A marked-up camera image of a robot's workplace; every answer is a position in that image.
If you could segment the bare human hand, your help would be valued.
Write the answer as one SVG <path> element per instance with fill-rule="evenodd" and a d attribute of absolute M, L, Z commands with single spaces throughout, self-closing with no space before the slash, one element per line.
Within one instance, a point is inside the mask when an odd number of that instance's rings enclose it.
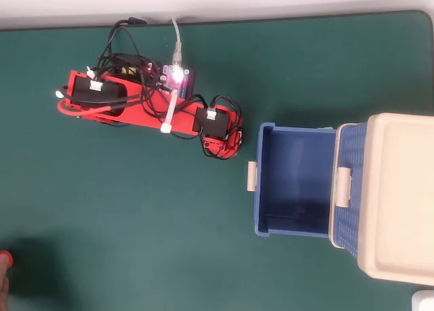
<path fill-rule="evenodd" d="M 0 259 L 0 307 L 1 311 L 7 311 L 7 303 L 9 296 L 9 279 L 7 270 L 9 268 L 9 258 L 5 254 L 1 254 Z"/>

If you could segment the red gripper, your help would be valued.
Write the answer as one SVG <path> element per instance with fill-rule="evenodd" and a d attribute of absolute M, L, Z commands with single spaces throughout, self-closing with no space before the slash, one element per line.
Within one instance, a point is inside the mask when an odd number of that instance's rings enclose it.
<path fill-rule="evenodd" d="M 215 159 L 231 159 L 237 156 L 243 137 L 243 119 L 236 116 L 205 117 L 202 123 L 203 151 Z"/>

